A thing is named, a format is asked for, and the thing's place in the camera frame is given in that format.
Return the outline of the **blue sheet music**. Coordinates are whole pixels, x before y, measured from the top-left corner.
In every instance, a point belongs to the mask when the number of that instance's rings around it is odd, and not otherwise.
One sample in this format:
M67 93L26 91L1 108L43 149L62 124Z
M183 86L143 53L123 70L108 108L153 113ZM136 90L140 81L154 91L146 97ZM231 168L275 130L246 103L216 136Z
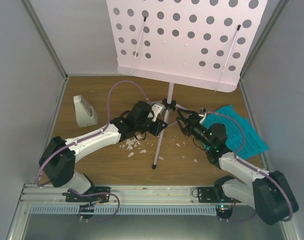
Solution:
M225 125L228 136L227 147L236 152L241 145L244 145L237 153L239 157L247 160L268 150L268 146L254 130L248 119L237 114L231 105L224 106L216 112L221 115L208 115L203 125L206 128L213 124Z

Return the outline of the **white metronome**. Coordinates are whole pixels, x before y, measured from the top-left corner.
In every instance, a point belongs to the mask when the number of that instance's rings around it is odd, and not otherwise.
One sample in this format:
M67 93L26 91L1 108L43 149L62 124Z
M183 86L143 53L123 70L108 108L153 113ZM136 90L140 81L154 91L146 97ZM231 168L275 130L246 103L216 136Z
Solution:
M90 127L98 124L98 115L92 105L82 97L76 95L73 97L76 122L80 128Z

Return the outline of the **pink music stand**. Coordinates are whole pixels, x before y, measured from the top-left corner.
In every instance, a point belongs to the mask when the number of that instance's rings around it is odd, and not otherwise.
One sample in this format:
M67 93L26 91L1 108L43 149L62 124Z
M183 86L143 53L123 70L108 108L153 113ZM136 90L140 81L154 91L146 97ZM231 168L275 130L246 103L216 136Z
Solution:
M264 0L109 0L118 73L230 93L266 5Z

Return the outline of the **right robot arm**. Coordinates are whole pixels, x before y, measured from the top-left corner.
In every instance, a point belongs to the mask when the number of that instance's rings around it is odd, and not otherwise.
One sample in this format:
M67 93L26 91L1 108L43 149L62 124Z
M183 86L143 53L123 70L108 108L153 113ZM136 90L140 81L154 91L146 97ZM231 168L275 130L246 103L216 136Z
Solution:
M226 145L226 127L214 123L206 128L202 123L206 116L195 111L179 108L176 121L186 136L193 136L205 145L210 164L230 173L214 183L213 196L223 203L238 200L253 208L260 219L273 225L279 221L288 222L299 210L296 198L285 175L258 168L243 160Z

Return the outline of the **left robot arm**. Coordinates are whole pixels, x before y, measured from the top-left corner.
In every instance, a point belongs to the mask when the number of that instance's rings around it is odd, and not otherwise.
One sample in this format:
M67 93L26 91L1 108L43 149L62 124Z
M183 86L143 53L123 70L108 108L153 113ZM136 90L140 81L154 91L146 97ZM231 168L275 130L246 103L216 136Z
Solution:
M132 110L98 130L69 139L54 137L39 161L40 172L45 173L53 187L67 187L82 201L89 202L98 191L88 177L75 170L76 163L99 149L134 138L137 133L158 136L167 127L159 118L164 110L160 103L139 101Z

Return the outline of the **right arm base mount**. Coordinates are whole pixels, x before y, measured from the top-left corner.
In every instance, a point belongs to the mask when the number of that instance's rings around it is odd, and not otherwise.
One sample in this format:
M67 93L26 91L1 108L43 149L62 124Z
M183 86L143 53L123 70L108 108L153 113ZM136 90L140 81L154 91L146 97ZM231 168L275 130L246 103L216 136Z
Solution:
M218 186L194 187L190 193L194 198L198 199L199 203L215 204L216 217L220 221L231 221L237 200L227 197Z

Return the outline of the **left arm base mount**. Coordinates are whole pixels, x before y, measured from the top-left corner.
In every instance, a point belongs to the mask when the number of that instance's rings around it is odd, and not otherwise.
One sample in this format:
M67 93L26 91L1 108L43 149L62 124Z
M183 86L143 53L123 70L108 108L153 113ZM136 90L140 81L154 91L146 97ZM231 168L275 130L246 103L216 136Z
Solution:
M95 204L109 202L111 188L109 186L94 186L87 190L83 195L74 193L71 189L62 193L68 203L80 203L81 214L93 213Z

